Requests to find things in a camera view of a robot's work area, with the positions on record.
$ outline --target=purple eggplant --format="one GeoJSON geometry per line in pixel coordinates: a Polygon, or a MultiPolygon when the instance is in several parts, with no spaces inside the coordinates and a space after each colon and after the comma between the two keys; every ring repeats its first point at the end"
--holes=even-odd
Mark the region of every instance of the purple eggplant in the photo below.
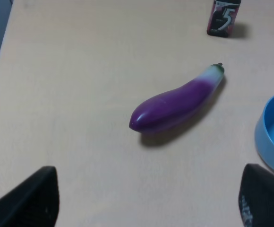
{"type": "Polygon", "coordinates": [[[131,116],[129,127],[153,134],[186,121],[208,100],[223,77],[222,64],[211,65],[189,83],[140,104],[131,116]]]}

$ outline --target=table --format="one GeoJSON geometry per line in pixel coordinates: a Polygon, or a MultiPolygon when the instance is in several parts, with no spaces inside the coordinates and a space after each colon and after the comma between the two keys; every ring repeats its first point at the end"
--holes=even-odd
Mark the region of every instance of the table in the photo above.
{"type": "Polygon", "coordinates": [[[212,0],[16,0],[0,52],[0,197],[58,170],[57,227],[241,227],[254,128],[274,95],[274,1],[208,36],[212,0]],[[145,137],[135,107],[222,62],[202,113],[145,137]]]}

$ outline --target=black object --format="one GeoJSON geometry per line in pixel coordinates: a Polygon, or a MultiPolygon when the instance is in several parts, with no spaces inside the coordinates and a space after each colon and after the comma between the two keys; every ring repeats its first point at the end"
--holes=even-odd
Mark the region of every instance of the black object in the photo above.
{"type": "Polygon", "coordinates": [[[214,0],[207,34],[228,37],[241,4],[241,0],[214,0]]]}
{"type": "Polygon", "coordinates": [[[0,227],[53,227],[59,203],[56,168],[42,167],[0,199],[0,227]]]}
{"type": "Polygon", "coordinates": [[[239,208],[245,227],[274,227],[274,175],[258,164],[247,164],[239,208]]]}

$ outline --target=number 5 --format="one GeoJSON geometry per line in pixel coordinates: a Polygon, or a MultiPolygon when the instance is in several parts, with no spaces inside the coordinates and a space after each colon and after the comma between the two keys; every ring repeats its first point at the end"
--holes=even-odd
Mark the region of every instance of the number 5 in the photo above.
{"type": "Polygon", "coordinates": [[[218,28],[219,31],[222,31],[231,23],[230,12],[235,12],[235,10],[234,9],[226,9],[226,12],[225,12],[223,18],[227,18],[227,21],[222,27],[218,28]]]}

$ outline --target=eggplant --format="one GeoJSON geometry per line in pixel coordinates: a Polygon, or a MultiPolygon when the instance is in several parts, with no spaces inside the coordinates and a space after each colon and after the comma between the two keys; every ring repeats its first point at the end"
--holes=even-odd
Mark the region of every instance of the eggplant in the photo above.
{"type": "Polygon", "coordinates": [[[129,127],[140,133],[153,134],[186,121],[203,106],[223,77],[222,63],[211,65],[187,84],[140,104],[131,116],[129,127]]]}

